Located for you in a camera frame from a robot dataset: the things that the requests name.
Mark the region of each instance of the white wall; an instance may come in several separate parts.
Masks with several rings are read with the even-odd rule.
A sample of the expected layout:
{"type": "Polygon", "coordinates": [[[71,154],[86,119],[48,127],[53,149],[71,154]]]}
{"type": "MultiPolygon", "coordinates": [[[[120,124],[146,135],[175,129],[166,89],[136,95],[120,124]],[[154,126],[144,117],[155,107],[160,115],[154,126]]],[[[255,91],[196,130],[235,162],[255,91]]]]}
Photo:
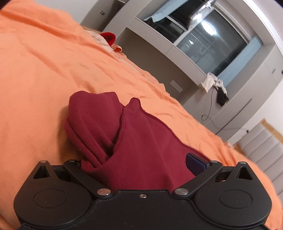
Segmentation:
{"type": "Polygon", "coordinates": [[[89,10],[98,0],[35,0],[38,4],[68,12],[72,18],[81,23],[89,10]]]}
{"type": "MultiPolygon", "coordinates": [[[[274,0],[244,0],[257,14],[266,28],[271,33],[273,39],[283,54],[283,8],[274,0]]],[[[283,133],[283,81],[279,83],[275,91],[270,95],[263,106],[255,115],[243,126],[251,130],[263,118],[283,133]]],[[[245,132],[239,130],[228,142],[234,144],[245,132]]]]}

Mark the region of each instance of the red fabric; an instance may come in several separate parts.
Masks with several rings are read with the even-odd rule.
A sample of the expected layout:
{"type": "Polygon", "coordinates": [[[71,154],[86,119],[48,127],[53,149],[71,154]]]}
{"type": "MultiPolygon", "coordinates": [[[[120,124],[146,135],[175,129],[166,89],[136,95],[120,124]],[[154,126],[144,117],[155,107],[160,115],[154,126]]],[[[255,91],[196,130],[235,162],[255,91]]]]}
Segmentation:
{"type": "Polygon", "coordinates": [[[115,34],[111,33],[111,32],[104,32],[100,34],[102,37],[104,37],[104,39],[107,41],[107,43],[112,46],[116,40],[116,36],[115,34]]]}
{"type": "Polygon", "coordinates": [[[114,92],[73,94],[65,130],[85,157],[82,170],[114,191],[172,191],[194,178],[185,164],[187,153],[208,160],[146,113],[139,99],[123,106],[114,92]]]}

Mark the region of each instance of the metal rivet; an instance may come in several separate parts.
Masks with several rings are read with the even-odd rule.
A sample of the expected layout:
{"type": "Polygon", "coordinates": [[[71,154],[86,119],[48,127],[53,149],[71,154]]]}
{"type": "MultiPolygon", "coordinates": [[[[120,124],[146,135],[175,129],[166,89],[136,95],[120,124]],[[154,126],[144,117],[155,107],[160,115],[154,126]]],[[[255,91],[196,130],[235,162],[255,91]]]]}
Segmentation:
{"type": "Polygon", "coordinates": [[[108,196],[111,194],[111,190],[108,188],[101,188],[97,190],[97,194],[100,196],[108,196]]]}
{"type": "Polygon", "coordinates": [[[140,194],[140,198],[147,198],[146,194],[140,194]]]}
{"type": "Polygon", "coordinates": [[[177,195],[179,195],[179,196],[185,196],[185,195],[187,195],[189,193],[189,191],[187,189],[185,189],[185,188],[177,188],[175,190],[175,193],[177,195]]]}

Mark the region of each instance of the curtain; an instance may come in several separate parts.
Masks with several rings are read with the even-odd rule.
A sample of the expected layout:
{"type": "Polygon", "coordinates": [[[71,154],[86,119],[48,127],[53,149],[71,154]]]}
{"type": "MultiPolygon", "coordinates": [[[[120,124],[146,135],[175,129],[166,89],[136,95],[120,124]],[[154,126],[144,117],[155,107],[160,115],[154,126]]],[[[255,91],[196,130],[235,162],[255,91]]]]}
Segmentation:
{"type": "Polygon", "coordinates": [[[261,47],[262,41],[259,37],[255,36],[240,54],[218,75],[218,78],[223,81],[224,87],[227,87],[241,72],[261,47]]]}
{"type": "Polygon", "coordinates": [[[187,1],[189,0],[169,0],[165,4],[163,4],[153,15],[151,15],[148,18],[145,18],[144,21],[152,18],[153,22],[158,22],[166,18],[169,14],[174,12],[176,9],[178,9],[180,6],[182,6],[187,1]]]}

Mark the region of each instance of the orange blanket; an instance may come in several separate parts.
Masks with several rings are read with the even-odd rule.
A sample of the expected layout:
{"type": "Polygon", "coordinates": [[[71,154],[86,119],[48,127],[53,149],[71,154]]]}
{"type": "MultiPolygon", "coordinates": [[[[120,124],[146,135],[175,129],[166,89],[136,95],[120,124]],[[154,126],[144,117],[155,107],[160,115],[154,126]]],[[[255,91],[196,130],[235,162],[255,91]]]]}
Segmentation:
{"type": "Polygon", "coordinates": [[[267,176],[200,125],[154,77],[123,54],[125,61],[106,51],[68,14],[12,0],[0,11],[0,31],[0,229],[19,227],[13,199],[39,160],[79,158],[63,130],[69,97],[79,90],[114,91],[124,105],[137,97],[145,111],[208,158],[224,165],[249,162],[272,198],[267,226],[279,229],[281,202],[267,176]]]}

